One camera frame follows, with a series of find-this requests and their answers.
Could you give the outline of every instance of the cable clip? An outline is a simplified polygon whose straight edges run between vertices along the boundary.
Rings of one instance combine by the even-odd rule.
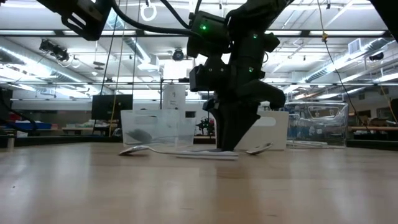
[[[327,33],[323,32],[323,34],[322,34],[322,42],[326,43],[328,41],[328,37],[329,37],[329,35]]]

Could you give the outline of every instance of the metal rod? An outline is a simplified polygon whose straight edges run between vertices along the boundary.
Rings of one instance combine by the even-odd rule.
[[[24,85],[102,85],[100,82],[95,83],[69,83],[69,82],[59,82],[59,83],[47,83],[47,82],[0,82],[0,85],[7,84],[24,84]],[[134,85],[158,85],[160,82],[135,82]],[[341,83],[297,83],[297,82],[283,82],[283,83],[267,83],[272,86],[289,86],[289,85],[298,85],[298,86],[341,86]],[[105,83],[106,86],[116,86],[116,83]],[[119,82],[120,85],[132,85],[131,82]],[[186,85],[189,86],[189,83],[174,83],[174,85]],[[398,83],[344,83],[344,86],[398,86]]]

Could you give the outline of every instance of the security camera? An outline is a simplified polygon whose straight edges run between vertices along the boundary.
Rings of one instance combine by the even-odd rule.
[[[182,49],[175,49],[173,53],[173,60],[176,62],[180,62],[184,59],[184,53],[182,52]]]

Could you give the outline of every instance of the blue object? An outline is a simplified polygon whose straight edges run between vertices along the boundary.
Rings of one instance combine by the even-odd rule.
[[[17,126],[18,128],[22,129],[32,129],[33,126],[30,123],[14,123],[13,125]],[[51,129],[52,124],[49,123],[36,123],[37,129]]]

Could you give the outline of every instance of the plastic bin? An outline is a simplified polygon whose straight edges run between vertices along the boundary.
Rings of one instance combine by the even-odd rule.
[[[124,147],[140,144],[178,146],[177,110],[122,110],[122,130]]]
[[[346,146],[347,103],[290,102],[284,109],[290,113],[288,143],[318,148]]]
[[[193,138],[195,137],[196,130],[196,121],[196,118],[180,119],[178,123],[178,149],[184,149],[186,147],[193,146]]]

